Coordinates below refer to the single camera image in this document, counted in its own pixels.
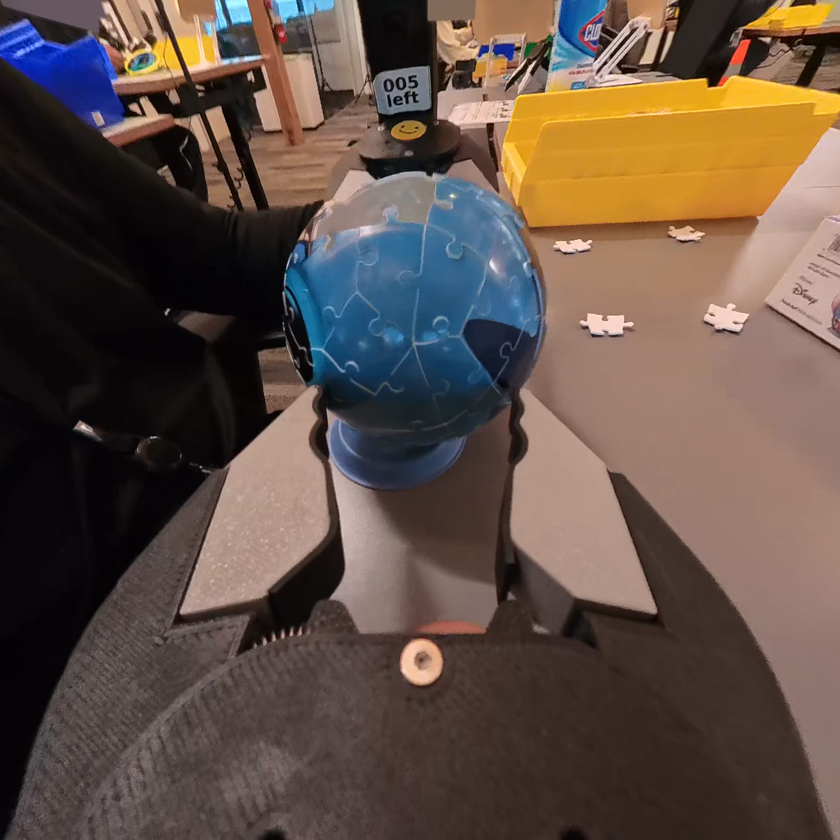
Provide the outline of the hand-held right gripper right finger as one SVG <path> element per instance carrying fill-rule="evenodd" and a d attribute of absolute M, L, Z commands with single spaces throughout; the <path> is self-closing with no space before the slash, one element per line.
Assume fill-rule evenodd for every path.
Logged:
<path fill-rule="evenodd" d="M 603 461 L 528 389 L 513 396 L 497 532 L 499 602 L 549 634 L 582 613 L 651 622 L 654 596 Z"/>

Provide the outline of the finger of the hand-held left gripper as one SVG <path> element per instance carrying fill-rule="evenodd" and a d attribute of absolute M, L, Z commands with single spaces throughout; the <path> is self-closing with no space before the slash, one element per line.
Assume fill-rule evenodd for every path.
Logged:
<path fill-rule="evenodd" d="M 362 170 L 347 171 L 334 194 L 324 201 L 325 207 L 382 207 L 385 192 L 390 189 L 387 178 L 375 179 Z"/>

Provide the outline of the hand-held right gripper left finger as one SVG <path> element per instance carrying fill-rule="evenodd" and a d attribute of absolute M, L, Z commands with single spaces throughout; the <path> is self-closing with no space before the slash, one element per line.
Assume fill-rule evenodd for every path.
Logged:
<path fill-rule="evenodd" d="M 227 467 L 179 617 L 305 624 L 344 572 L 326 398 L 311 386 Z"/>

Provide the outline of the blue puzzle ball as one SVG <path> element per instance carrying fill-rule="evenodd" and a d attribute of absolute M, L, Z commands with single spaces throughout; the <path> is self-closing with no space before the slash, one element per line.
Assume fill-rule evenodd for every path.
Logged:
<path fill-rule="evenodd" d="M 408 172 L 329 202 L 285 275 L 303 382 L 352 429 L 408 445 L 465 437 L 527 381 L 547 292 L 519 211 L 496 192 Z"/>

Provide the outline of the person's left forearm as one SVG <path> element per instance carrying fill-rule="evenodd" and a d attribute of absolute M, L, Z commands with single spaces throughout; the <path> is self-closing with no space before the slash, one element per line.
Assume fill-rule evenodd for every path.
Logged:
<path fill-rule="evenodd" d="M 291 251 L 322 202 L 200 201 L 2 62 L 2 337 L 152 330 L 164 311 L 280 328 Z"/>

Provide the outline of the blue ball stand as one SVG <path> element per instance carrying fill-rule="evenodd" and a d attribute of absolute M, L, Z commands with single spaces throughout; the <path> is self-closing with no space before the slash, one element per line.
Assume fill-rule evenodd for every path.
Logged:
<path fill-rule="evenodd" d="M 466 437 L 433 444 L 396 443 L 334 420 L 328 432 L 329 455 L 341 475 L 373 490 L 410 490 L 441 477 L 457 462 Z"/>

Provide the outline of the white and blue puzzle box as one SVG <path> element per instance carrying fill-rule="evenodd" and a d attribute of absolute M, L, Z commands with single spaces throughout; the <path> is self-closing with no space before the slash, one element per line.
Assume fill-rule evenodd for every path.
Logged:
<path fill-rule="evenodd" d="M 839 216 L 823 219 L 765 305 L 839 349 Z"/>

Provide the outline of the printed paper sheet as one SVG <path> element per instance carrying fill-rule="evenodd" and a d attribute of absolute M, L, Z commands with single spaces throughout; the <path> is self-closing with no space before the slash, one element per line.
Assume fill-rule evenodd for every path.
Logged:
<path fill-rule="evenodd" d="M 459 127 L 508 123 L 515 104 L 515 99 L 463 101 L 454 105 L 446 120 Z"/>

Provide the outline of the white cabinet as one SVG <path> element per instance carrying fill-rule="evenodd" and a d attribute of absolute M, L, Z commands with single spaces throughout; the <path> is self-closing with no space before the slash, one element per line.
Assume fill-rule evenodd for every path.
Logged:
<path fill-rule="evenodd" d="M 312 54 L 309 52 L 285 54 L 284 59 L 301 127 L 305 131 L 315 130 L 324 123 L 324 115 Z M 262 72 L 266 88 L 255 93 L 259 126 L 264 133 L 281 133 L 280 115 L 273 98 L 267 70 L 263 68 Z"/>

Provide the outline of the black badge reel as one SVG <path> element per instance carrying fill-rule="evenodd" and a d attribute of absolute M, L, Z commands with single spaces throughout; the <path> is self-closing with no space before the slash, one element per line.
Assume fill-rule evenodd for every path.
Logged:
<path fill-rule="evenodd" d="M 163 475 L 187 472 L 208 476 L 217 469 L 190 460 L 177 444 L 159 435 L 118 434 L 82 421 L 76 423 L 73 432 L 114 455 L 141 465 L 151 473 Z"/>

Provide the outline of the wooden top desk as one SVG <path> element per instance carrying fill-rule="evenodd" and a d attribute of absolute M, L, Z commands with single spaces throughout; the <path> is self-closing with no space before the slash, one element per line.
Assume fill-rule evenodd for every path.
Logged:
<path fill-rule="evenodd" d="M 185 69 L 156 70 L 140 76 L 126 74 L 112 83 L 123 103 L 139 103 L 146 98 L 151 104 L 162 104 L 163 115 L 174 119 L 198 118 L 215 158 L 216 168 L 223 176 L 230 198 L 238 210 L 244 205 L 239 184 L 244 182 L 255 207 L 270 208 L 266 192 L 250 149 L 250 134 L 239 119 L 236 104 L 246 104 L 256 93 L 268 86 L 260 56 L 224 59 Z M 220 109 L 236 154 L 238 169 L 230 171 L 208 113 Z"/>

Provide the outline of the disinfecting wipes canister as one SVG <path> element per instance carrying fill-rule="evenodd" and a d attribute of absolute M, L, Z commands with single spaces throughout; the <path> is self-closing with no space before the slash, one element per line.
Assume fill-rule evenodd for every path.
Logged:
<path fill-rule="evenodd" d="M 577 91 L 592 78 L 607 1 L 558 1 L 546 93 Z"/>

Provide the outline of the white folding stand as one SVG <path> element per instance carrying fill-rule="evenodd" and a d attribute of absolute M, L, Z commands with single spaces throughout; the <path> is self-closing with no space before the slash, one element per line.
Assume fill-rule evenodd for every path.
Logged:
<path fill-rule="evenodd" d="M 638 16 L 630 19 L 610 44 L 599 54 L 592 65 L 592 73 L 584 83 L 587 89 L 615 87 L 626 84 L 619 65 L 635 46 L 646 39 L 651 31 L 650 18 Z"/>

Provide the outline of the yellow plastic bin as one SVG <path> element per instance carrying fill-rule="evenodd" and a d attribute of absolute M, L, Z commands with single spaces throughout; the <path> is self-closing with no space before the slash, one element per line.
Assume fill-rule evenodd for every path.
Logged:
<path fill-rule="evenodd" d="M 500 164 L 531 228 L 763 215 L 836 93 L 732 77 L 519 97 Z"/>

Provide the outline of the blue bag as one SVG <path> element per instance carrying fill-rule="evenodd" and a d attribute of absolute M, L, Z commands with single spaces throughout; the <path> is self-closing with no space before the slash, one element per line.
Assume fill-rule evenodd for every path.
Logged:
<path fill-rule="evenodd" d="M 1 57 L 90 126 L 104 130 L 123 121 L 124 106 L 113 88 L 118 74 L 92 35 L 60 45 L 23 19 L 2 27 Z"/>

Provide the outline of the wooden post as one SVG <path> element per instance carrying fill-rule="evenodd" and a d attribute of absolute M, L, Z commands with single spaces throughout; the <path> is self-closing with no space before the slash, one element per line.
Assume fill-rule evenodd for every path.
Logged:
<path fill-rule="evenodd" d="M 268 133 L 282 133 L 288 146 L 301 146 L 303 129 L 285 58 L 275 40 L 271 12 L 264 1 L 248 1 L 248 9 L 266 79 L 266 92 L 256 98 L 262 128 Z"/>

